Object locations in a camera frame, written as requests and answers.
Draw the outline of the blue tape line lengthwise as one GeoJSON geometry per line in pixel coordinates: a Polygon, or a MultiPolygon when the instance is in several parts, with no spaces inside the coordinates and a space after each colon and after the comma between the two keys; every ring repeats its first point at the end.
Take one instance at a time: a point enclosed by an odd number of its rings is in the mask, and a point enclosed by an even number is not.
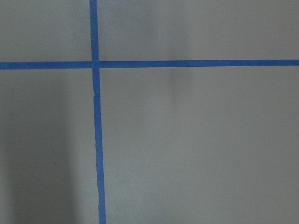
{"type": "Polygon", "coordinates": [[[95,150],[97,187],[99,193],[99,223],[106,223],[105,208],[105,185],[104,185],[104,163],[102,145],[102,123],[101,123],[101,98],[100,98],[100,56],[98,36],[98,14],[97,1],[91,0],[90,4],[90,28],[91,28],[91,56],[93,73],[93,105],[94,105],[94,128],[95,128],[95,150]]]}

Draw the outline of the blue tape line crosswise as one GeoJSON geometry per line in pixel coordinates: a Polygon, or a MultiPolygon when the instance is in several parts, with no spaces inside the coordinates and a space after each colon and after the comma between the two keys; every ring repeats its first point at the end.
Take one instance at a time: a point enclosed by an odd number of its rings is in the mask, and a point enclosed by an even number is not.
{"type": "Polygon", "coordinates": [[[185,67],[298,66],[298,59],[283,60],[170,60],[170,61],[73,61],[73,62],[1,62],[1,70],[37,69],[117,69],[185,67]]]}

